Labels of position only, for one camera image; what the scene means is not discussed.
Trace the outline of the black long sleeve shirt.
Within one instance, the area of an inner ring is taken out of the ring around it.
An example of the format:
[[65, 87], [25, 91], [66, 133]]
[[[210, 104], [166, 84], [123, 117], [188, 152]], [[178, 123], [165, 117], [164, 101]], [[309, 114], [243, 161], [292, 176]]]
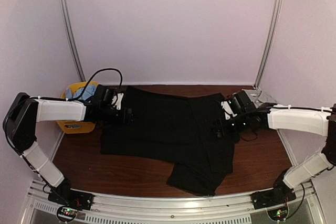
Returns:
[[113, 123], [102, 131], [100, 152], [138, 156], [174, 164], [167, 183], [197, 195], [213, 196], [233, 171], [237, 133], [216, 133], [224, 118], [220, 93], [187, 98], [128, 87], [122, 100], [129, 125]]

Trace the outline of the grey shirt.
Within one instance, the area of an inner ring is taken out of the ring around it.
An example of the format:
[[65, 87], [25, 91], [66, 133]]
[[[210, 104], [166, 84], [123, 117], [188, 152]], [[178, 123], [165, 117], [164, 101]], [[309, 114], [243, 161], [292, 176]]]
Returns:
[[256, 108], [265, 108], [267, 106], [274, 106], [277, 104], [276, 100], [272, 96], [262, 90], [243, 89], [243, 91], [247, 94], [248, 98]]

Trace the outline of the yellow plastic basket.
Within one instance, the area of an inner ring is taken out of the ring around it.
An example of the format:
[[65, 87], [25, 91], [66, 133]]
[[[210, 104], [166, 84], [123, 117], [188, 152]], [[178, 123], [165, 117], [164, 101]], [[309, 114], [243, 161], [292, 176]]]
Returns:
[[[81, 85], [81, 86], [85, 86], [86, 82], [78, 82], [78, 83], [74, 83], [76, 85]], [[94, 84], [94, 85], [98, 85], [97, 82], [95, 81], [91, 81], [89, 83], [89, 85]], [[65, 90], [61, 95], [62, 99], [65, 99]], [[92, 123], [92, 122], [83, 122], [83, 121], [57, 121], [58, 126], [62, 129], [62, 131], [65, 134], [83, 134], [83, 133], [90, 133], [92, 132], [95, 127], [96, 127], [96, 123]]]

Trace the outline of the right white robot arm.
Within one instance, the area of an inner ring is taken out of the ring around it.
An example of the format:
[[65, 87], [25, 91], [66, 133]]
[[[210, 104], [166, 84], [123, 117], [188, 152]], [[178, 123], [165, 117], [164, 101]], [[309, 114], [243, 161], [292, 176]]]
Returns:
[[216, 119], [213, 129], [218, 136], [240, 133], [246, 128], [268, 128], [308, 132], [326, 138], [323, 149], [316, 151], [280, 176], [278, 185], [269, 192], [272, 203], [289, 196], [289, 189], [335, 167], [335, 108], [307, 108], [268, 103], [256, 109], [238, 111]]

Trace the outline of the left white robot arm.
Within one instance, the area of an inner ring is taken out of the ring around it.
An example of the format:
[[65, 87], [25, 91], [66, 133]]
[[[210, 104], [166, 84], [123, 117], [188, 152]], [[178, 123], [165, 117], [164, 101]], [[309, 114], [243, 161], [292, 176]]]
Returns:
[[36, 124], [44, 121], [97, 122], [117, 121], [130, 124], [132, 110], [122, 106], [121, 94], [105, 101], [75, 101], [61, 98], [31, 97], [21, 92], [14, 99], [4, 121], [3, 130], [10, 147], [38, 174], [64, 205], [71, 205], [75, 192], [67, 186], [63, 173], [37, 143]]

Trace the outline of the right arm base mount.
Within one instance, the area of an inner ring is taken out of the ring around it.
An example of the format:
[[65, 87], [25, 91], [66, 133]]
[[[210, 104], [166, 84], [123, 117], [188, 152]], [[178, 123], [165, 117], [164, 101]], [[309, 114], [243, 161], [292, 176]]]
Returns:
[[275, 180], [272, 189], [257, 191], [250, 196], [255, 210], [266, 208], [268, 217], [277, 222], [287, 220], [288, 203], [296, 199], [294, 190], [284, 183], [283, 177], [284, 173]]

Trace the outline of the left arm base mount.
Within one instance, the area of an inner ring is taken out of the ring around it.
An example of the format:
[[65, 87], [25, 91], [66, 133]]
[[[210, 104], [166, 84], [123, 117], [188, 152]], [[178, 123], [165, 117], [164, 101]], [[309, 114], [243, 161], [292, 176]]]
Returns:
[[65, 178], [57, 187], [44, 178], [43, 181], [43, 192], [48, 195], [48, 200], [60, 205], [56, 210], [56, 217], [60, 223], [70, 223], [80, 211], [91, 209], [94, 195], [73, 190], [69, 179]]

